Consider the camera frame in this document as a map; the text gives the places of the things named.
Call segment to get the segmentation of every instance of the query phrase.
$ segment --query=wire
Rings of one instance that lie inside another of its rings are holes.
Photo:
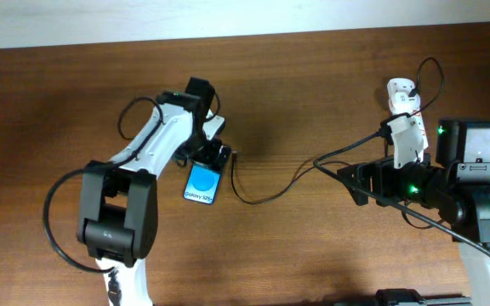
[[[423,60],[421,65],[419,65],[419,68],[417,69],[417,87],[412,89],[412,91],[409,93],[409,97],[414,97],[415,94],[420,94],[421,93],[421,71],[423,70],[423,65],[424,63],[428,62],[429,60],[433,61],[434,64],[438,67],[438,71],[440,72],[440,89],[438,89],[438,93],[434,98],[427,104],[425,104],[423,107],[421,107],[419,110],[416,110],[411,116],[415,116],[415,114],[420,113],[421,111],[424,111],[427,107],[429,107],[432,103],[434,103],[439,97],[440,94],[442,94],[443,87],[445,86],[446,83],[446,77],[443,74],[443,69],[442,66],[440,65],[440,62],[438,62],[437,59],[433,57],[426,58]]]
[[[404,201],[405,207],[408,207],[409,204],[412,204],[412,202],[411,201]],[[429,230],[429,229],[432,229],[432,227],[433,227],[432,225],[417,226],[417,225],[411,223],[411,221],[409,221],[409,218],[407,218],[407,213],[405,213],[405,212],[402,212],[402,218],[404,218],[404,221],[406,221],[407,224],[411,225],[412,227],[414,227],[417,230]],[[443,222],[444,222],[443,219],[440,219],[437,223],[442,224]]]
[[[103,167],[103,168],[106,168],[107,170],[111,170],[111,169],[118,168],[118,167],[120,167],[120,166],[122,166],[122,165],[124,165],[124,164],[126,164],[128,162],[131,162],[135,157],[137,157],[137,155],[145,147],[145,145],[147,144],[147,142],[149,141],[149,139],[158,130],[158,128],[160,127],[160,125],[163,124],[162,108],[157,103],[157,101],[154,100],[153,98],[150,98],[150,97],[138,97],[138,98],[133,99],[122,110],[122,112],[120,114],[120,117],[118,118],[118,132],[121,134],[121,136],[123,138],[125,138],[125,136],[122,133],[122,130],[120,129],[120,123],[122,122],[123,116],[126,115],[126,112],[128,112],[129,109],[133,105],[135,105],[137,102],[139,102],[141,100],[148,100],[148,101],[152,102],[152,104],[154,104],[155,108],[157,109],[159,117],[158,117],[158,121],[157,121],[156,126],[147,134],[147,136],[141,142],[141,144],[137,147],[137,149],[134,150],[132,152],[132,154],[129,157],[127,157],[125,160],[120,161],[120,162],[117,162],[117,163],[114,163],[114,164],[110,164],[110,165],[97,166],[96,168],[99,169],[99,168],[102,168]],[[44,200],[44,205],[43,205],[43,228],[44,228],[44,233],[46,234],[46,236],[48,238],[48,242],[50,243],[50,246],[53,248],[53,250],[58,255],[60,255],[60,257],[62,257],[71,266],[73,266],[73,267],[75,267],[77,269],[80,269],[82,271],[85,271],[85,272],[91,272],[91,273],[110,273],[111,271],[113,271],[115,269],[114,267],[109,268],[109,269],[95,269],[95,268],[91,268],[89,266],[83,265],[82,263],[79,263],[76,260],[74,260],[73,258],[71,258],[69,255],[67,255],[67,253],[64,252],[64,250],[62,250],[62,248],[60,247],[60,245],[58,245],[58,243],[56,242],[56,239],[52,235],[52,230],[50,229],[50,220],[49,220],[50,203],[52,201],[52,198],[54,197],[54,194],[56,193],[56,190],[58,190],[58,188],[63,183],[65,183],[67,180],[69,180],[69,179],[71,179],[73,177],[76,177],[78,175],[81,175],[85,171],[87,171],[87,169],[81,168],[81,169],[73,170],[73,171],[67,173],[66,175],[64,175],[63,177],[61,177],[60,179],[58,179],[56,181],[56,183],[54,183],[54,185],[52,185],[52,187],[50,187],[50,189],[48,190],[48,193],[47,193],[47,196],[46,196],[46,198]]]
[[[211,121],[211,120],[213,120],[213,118],[215,118],[215,117],[216,117],[216,116],[219,114],[219,112],[220,112],[220,97],[219,97],[219,94],[218,94],[217,92],[214,92],[214,97],[215,97],[215,98],[217,98],[217,111],[215,111],[215,112],[214,112],[214,114],[213,114],[211,117],[207,118],[207,119],[205,120],[205,122],[210,122],[210,121]]]
[[[438,224],[436,221],[432,220],[431,218],[428,218],[426,217],[425,215],[419,213],[419,212],[415,212],[413,209],[410,209],[406,206],[403,206],[401,204],[398,204],[396,202],[394,202],[393,200],[391,199],[388,199],[388,198],[385,198],[381,195],[378,195],[378,194],[375,194],[373,193],[372,191],[370,190],[366,190],[364,188],[362,188],[360,185],[356,184],[354,181],[351,181],[347,178],[344,178],[344,177],[341,177],[339,176],[337,173],[333,173],[332,171],[326,169],[325,167],[323,167],[320,162],[324,159],[327,159],[331,156],[336,156],[340,153],[343,153],[347,150],[350,150],[348,148],[356,148],[357,146],[369,141],[370,139],[372,139],[374,136],[374,134],[366,137],[365,139],[361,139],[359,141],[357,141],[356,143],[352,144],[352,145],[349,145],[347,147],[345,147],[344,149],[340,149],[340,150],[336,150],[334,152],[331,152],[331,153],[328,153],[326,154],[325,156],[322,156],[320,158],[317,158],[316,160],[313,161],[313,165],[314,167],[316,167],[317,169],[319,169],[321,172],[325,173],[326,175],[328,175],[329,177],[333,178],[333,179],[336,179],[338,180],[341,184],[343,184],[346,188],[351,188],[353,189],[354,191],[358,191],[362,194],[364,194],[365,196],[370,196],[372,197],[373,199],[375,199],[376,201],[379,201],[383,204],[385,204],[386,206],[390,206],[390,207],[394,207],[398,210],[400,210],[401,212],[403,213],[407,213],[409,214],[410,216],[412,217],[415,217],[425,223],[427,223],[428,225],[431,225],[432,227],[435,227],[439,230],[441,230],[442,232],[446,233],[446,234],[449,234],[450,236],[452,236],[453,238],[455,238],[456,240],[458,241],[461,241],[467,245],[469,245],[470,247],[473,247],[475,248],[477,251],[485,254],[486,256],[488,256],[490,258],[490,251],[488,251],[485,247],[483,247],[482,245],[478,244],[478,243],[475,243],[474,241],[471,241],[470,239],[450,230],[449,228],[441,225],[441,224]]]
[[[341,164],[341,165],[350,166],[350,164],[348,164],[347,162],[344,162],[344,161],[342,161],[342,162],[341,161],[331,161],[331,162],[330,161],[327,161],[327,162],[324,162],[322,165],[328,165],[328,164],[334,164],[334,163],[338,163],[338,164]],[[293,188],[294,185],[296,184],[296,182],[298,182],[298,180],[301,177],[303,177],[306,173],[308,173],[309,171],[315,169],[315,167],[309,167],[309,168],[305,169],[302,173],[300,173],[298,176],[296,176],[295,178],[293,178],[290,181],[290,183],[287,185],[287,187],[285,187],[283,190],[279,191],[275,195],[269,196],[269,197],[267,197],[265,199],[262,199],[262,200],[248,201],[248,200],[243,199],[243,197],[241,195],[239,195],[239,193],[237,192],[237,189],[236,189],[236,185],[234,184],[234,168],[235,168],[236,164],[237,164],[237,154],[232,153],[232,157],[231,157],[231,170],[230,170],[231,188],[234,190],[234,193],[236,194],[237,198],[240,201],[242,201],[243,203],[248,204],[248,205],[266,204],[266,203],[269,203],[271,201],[274,201],[275,199],[277,199],[280,196],[284,195],[291,188]]]

